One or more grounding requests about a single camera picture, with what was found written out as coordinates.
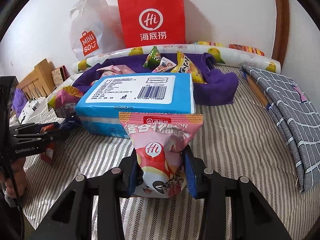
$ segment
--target purple fabric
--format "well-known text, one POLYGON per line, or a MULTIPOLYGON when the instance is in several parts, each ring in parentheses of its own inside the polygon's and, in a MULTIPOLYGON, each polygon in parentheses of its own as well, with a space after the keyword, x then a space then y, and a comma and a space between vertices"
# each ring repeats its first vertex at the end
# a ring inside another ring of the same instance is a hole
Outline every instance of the purple fabric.
MULTIPOLYGON (((161 56, 177 63, 177 54, 175 53, 162 53, 161 56)), ((207 84, 193 83, 195 103, 205 106, 220 106, 233 103, 233 97, 239 83, 237 75, 235 73, 223 74, 219 69, 215 68, 215 59, 209 53, 204 53, 203 55, 186 54, 186 56, 198 67, 207 82, 207 84)), ((110 65, 127 65, 136 73, 151 73, 151 70, 142 66, 146 58, 147 55, 135 55, 107 59, 104 63, 96 64, 93 68, 84 72, 74 82, 73 86, 86 93, 91 87, 90 83, 98 80, 103 73, 102 70, 96 70, 110 65)))
POLYGON ((24 95, 23 91, 20 88, 16 88, 16 91, 14 92, 14 99, 12 103, 12 110, 16 112, 17 118, 19 118, 22 109, 28 102, 28 99, 24 95))

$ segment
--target wooden bed frame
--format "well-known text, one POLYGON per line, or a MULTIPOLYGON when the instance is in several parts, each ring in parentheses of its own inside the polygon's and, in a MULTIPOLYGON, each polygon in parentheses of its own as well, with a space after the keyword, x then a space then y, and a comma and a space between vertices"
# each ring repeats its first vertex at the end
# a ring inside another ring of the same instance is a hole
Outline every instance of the wooden bed frame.
POLYGON ((51 71, 54 70, 45 58, 18 85, 28 99, 47 97, 54 90, 51 71))

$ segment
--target screw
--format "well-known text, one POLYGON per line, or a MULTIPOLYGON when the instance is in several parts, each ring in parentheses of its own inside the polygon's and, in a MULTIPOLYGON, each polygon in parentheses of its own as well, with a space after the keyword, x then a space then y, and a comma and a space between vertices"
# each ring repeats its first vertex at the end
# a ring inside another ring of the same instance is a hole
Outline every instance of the screw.
POLYGON ((118 174, 118 173, 121 172, 121 169, 120 169, 119 167, 115 167, 115 168, 113 168, 113 169, 111 170, 111 172, 112 172, 113 174, 118 174))
POLYGON ((84 175, 78 175, 76 176, 76 181, 80 182, 84 180, 84 175))
POLYGON ((213 173, 213 169, 205 168, 205 169, 204 169, 204 173, 205 173, 205 174, 212 174, 212 173, 213 173))
POLYGON ((248 183, 248 182, 249 182, 249 179, 248 179, 246 176, 242 176, 242 177, 240 177, 240 181, 241 181, 242 183, 248 183))

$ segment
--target human hand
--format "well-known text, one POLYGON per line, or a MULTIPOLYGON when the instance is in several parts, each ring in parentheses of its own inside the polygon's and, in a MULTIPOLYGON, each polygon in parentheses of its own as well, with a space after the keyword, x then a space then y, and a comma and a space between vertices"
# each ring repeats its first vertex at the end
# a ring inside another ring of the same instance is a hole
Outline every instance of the human hand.
MULTIPOLYGON (((25 162, 26 162, 26 158, 23 157, 11 164, 13 174, 14 174, 14 179, 16 180, 18 192, 20 196, 23 195, 24 190, 26 188, 26 184, 27 184, 26 173, 23 169, 23 165, 25 162)), ((17 198, 16 193, 14 192, 14 189, 13 189, 13 184, 11 179, 4 179, 4 175, 2 174, 2 172, 0 172, 0 182, 5 183, 6 185, 5 190, 10 197, 17 198)))

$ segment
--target red paper bag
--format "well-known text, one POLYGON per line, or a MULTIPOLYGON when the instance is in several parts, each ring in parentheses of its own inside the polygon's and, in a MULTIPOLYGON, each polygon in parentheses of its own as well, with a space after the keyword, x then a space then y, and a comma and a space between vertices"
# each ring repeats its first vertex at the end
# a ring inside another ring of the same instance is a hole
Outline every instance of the red paper bag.
POLYGON ((118 0, 127 48, 185 44, 183 0, 118 0))

